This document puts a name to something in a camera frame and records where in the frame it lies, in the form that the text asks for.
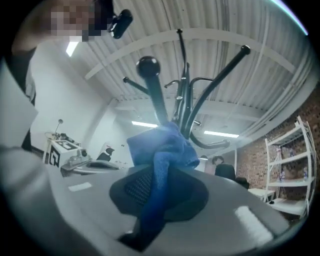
white ceiling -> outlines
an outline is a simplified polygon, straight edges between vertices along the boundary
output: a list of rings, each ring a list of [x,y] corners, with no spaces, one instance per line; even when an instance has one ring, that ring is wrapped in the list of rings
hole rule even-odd
[[[297,93],[313,64],[303,32],[270,1],[116,0],[114,4],[117,13],[129,9],[134,17],[124,36],[79,43],[70,61],[89,84],[99,83],[119,101],[122,119],[157,122],[149,97],[122,78],[144,86],[136,62],[150,55],[161,64],[162,85],[179,79],[183,63],[178,28],[183,30],[191,79],[214,78],[241,45],[251,48],[196,117],[202,123],[196,133],[206,143],[221,137],[204,135],[204,130],[249,136],[262,127]],[[66,50],[65,44],[59,47]],[[208,84],[195,84],[194,101]],[[162,88],[169,114],[176,89],[177,85]]]

white shelf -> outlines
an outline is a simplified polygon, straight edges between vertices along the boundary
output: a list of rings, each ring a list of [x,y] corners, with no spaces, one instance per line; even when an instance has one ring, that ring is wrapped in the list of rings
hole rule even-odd
[[[302,215],[306,208],[306,201],[305,200],[288,200],[283,198],[277,198],[273,200],[274,204],[269,204],[273,209],[293,214],[293,215]]]
[[[301,154],[297,154],[297,155],[294,155],[292,157],[288,157],[288,158],[285,158],[285,159],[281,159],[281,160],[278,160],[278,161],[271,162],[270,165],[271,166],[273,166],[273,165],[283,165],[283,164],[286,164],[286,163],[297,161],[297,160],[299,160],[301,158],[305,158],[307,156],[308,156],[308,152],[303,152]]]
[[[302,127],[301,127],[301,125],[298,125],[295,128],[293,128],[292,130],[288,131],[286,134],[269,142],[268,146],[271,146],[271,145],[283,146],[285,144],[288,144],[288,143],[296,140],[297,138],[299,138],[301,136],[303,136]]]
[[[315,180],[315,177],[311,177],[310,180],[304,180],[303,178],[285,179],[283,182],[276,181],[269,183],[269,187],[304,187],[308,186]]]

white table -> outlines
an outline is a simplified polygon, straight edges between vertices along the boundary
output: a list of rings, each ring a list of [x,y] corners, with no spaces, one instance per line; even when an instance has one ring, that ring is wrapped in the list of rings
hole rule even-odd
[[[260,200],[263,200],[265,197],[265,194],[267,198],[271,196],[271,200],[274,199],[275,192],[273,190],[265,190],[260,188],[250,188],[248,191],[252,194],[254,194],[256,197],[260,198]]]

blue towel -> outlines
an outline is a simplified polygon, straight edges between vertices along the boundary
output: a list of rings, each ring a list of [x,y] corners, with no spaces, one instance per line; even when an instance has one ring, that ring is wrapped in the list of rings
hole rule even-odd
[[[165,225],[169,166],[194,169],[200,161],[195,149],[173,122],[128,138],[127,143],[135,166],[154,166],[150,196],[140,217],[141,239],[153,240]]]

light strip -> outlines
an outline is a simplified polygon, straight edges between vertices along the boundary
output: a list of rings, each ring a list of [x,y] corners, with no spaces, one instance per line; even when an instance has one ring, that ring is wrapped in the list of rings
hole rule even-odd
[[[65,52],[71,57],[71,55],[74,53],[74,50],[76,49],[79,42],[69,42],[68,47],[66,48]]]
[[[239,135],[237,135],[237,134],[215,132],[215,131],[208,131],[208,130],[204,131],[204,134],[217,135],[217,136],[230,137],[230,138],[238,138],[239,137]]]
[[[298,26],[299,28],[303,31],[303,33],[307,36],[308,35],[308,31],[306,30],[306,28],[304,27],[304,25],[302,25],[302,23],[300,22],[300,20],[297,18],[297,16],[289,9],[289,7],[287,7],[282,1],[280,0],[270,0],[271,2],[273,2],[276,6],[278,6],[282,11],[284,11]]]
[[[135,126],[145,126],[145,127],[151,127],[151,128],[156,128],[158,127],[157,124],[152,124],[152,123],[146,123],[146,122],[135,122],[131,121],[131,123]]]

